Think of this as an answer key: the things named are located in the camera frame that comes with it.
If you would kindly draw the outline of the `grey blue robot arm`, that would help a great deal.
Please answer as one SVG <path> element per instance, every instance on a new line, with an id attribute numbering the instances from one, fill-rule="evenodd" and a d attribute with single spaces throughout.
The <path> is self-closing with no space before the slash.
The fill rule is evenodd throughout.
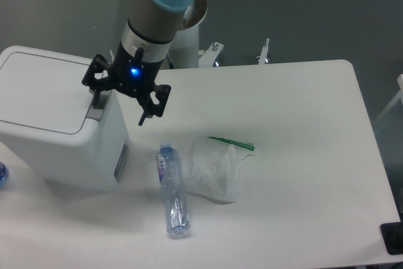
<path id="1" fill-rule="evenodd" d="M 82 84 L 94 94 L 94 106 L 99 103 L 102 92 L 116 90 L 138 101 L 143 109 L 140 125 L 147 118 L 163 115 L 171 87 L 157 85 L 155 80 L 192 2 L 132 1 L 132 13 L 113 62 L 95 55 L 82 79 Z"/>

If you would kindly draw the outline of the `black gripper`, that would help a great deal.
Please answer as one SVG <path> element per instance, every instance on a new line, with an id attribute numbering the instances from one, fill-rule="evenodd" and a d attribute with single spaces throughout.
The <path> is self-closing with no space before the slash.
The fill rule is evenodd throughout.
<path id="1" fill-rule="evenodd" d="M 162 117 L 171 86 L 155 84 L 162 61 L 146 62 L 143 60 L 143 56 L 144 51 L 140 51 L 140 55 L 137 57 L 130 55 L 122 43 L 118 46 L 112 64 L 101 54 L 96 54 L 82 79 L 82 84 L 87 86 L 93 94 L 91 106 L 97 106 L 102 92 L 113 89 L 112 80 L 114 80 L 122 83 L 123 94 L 136 95 L 137 101 L 143 109 L 139 126 L 143 125 L 146 118 Z"/>

